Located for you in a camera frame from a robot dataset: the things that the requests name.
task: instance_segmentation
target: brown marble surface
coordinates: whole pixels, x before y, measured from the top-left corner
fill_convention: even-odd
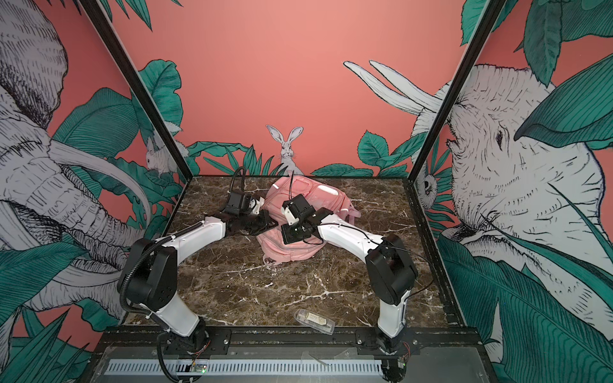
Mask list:
[[[274,178],[247,178],[245,190],[265,195]],[[395,233],[407,249],[423,255],[421,239],[400,180],[324,179],[344,191],[362,212],[356,225],[371,233]],[[192,180],[169,232],[218,211],[229,177]],[[373,326],[379,300],[365,265],[344,249],[327,245],[307,260],[266,266],[254,237],[235,235],[207,246],[179,266],[178,293],[196,314],[213,325],[299,325],[294,313],[312,310],[337,326]],[[432,280],[428,263],[416,256],[414,291]],[[447,327],[436,283],[409,299],[407,321],[413,327]],[[126,324],[151,324],[129,315]]]

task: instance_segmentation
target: rabbit illustration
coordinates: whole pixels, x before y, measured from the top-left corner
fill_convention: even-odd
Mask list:
[[[292,150],[292,141],[298,138],[300,134],[302,134],[303,128],[302,126],[298,126],[292,129],[289,133],[289,137],[287,141],[283,139],[283,134],[278,131],[274,126],[266,125],[268,131],[272,138],[275,141],[281,143],[281,169],[287,167],[285,170],[285,174],[294,173],[296,175],[303,175],[304,173],[298,169],[296,164],[294,163],[294,151]]]
[[[181,131],[181,128],[173,124],[169,121],[165,121],[166,129],[170,132],[172,136]],[[189,155],[187,148],[178,142],[175,139],[175,143],[177,144],[177,148],[183,157]],[[167,173],[167,172],[177,172],[177,163],[170,155],[168,149],[165,148],[164,142],[162,141],[162,137],[158,134],[157,131],[153,131],[153,140],[151,137],[147,139],[147,169],[155,169],[159,173]]]

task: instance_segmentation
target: clear plastic case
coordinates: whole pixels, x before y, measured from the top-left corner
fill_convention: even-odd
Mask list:
[[[334,332],[335,322],[332,319],[316,314],[307,309],[298,309],[294,314],[294,318],[305,326],[314,328],[324,334],[332,335]]]

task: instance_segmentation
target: label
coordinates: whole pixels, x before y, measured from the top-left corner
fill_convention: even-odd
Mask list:
[[[313,313],[308,313],[306,315],[306,319],[310,320],[311,322],[315,322],[317,324],[320,324],[322,326],[325,325],[326,322],[327,322],[325,318],[322,318],[321,316],[315,315]]]

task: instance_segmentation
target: black frame post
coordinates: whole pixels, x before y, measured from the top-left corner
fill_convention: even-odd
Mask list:
[[[426,159],[436,142],[436,138],[447,121],[447,116],[449,116],[451,108],[455,104],[455,100],[457,100],[458,96],[460,96],[462,87],[468,79],[470,71],[473,69],[477,58],[479,58],[479,54],[481,53],[481,50],[483,49],[483,46],[485,45],[485,42],[490,35],[492,28],[494,27],[494,23],[498,19],[500,11],[504,6],[504,2],[505,0],[489,0],[487,2],[479,24],[475,28],[473,37],[468,44],[468,48],[466,48],[466,51],[464,52],[464,56],[462,57],[462,61],[460,62],[457,71],[455,72],[454,79],[451,81],[451,85],[449,85],[449,91],[443,99],[443,103],[436,114],[432,127],[430,128],[430,132],[428,133],[424,145],[417,156],[417,160],[413,164],[413,168],[409,174],[409,181],[411,183],[414,183],[417,179],[417,175],[424,166],[424,163],[426,162]]]
[[[153,127],[156,129],[166,148],[170,152],[170,155],[177,163],[178,170],[183,174],[183,178],[186,180],[186,184],[193,178],[193,175],[188,167],[187,162],[183,159],[183,156],[179,152],[174,139],[166,129],[164,120],[159,114],[149,91],[147,91],[145,85],[140,79],[139,73],[134,68],[132,61],[128,54],[124,51],[119,38],[115,35],[113,27],[110,25],[104,11],[100,8],[100,5],[96,0],[80,0],[85,13],[89,17],[89,20],[96,28],[96,31],[100,35],[104,45],[106,45],[111,56],[115,60],[115,63],[119,67],[124,78],[128,82],[135,97],[143,107],[147,117],[151,120]]]

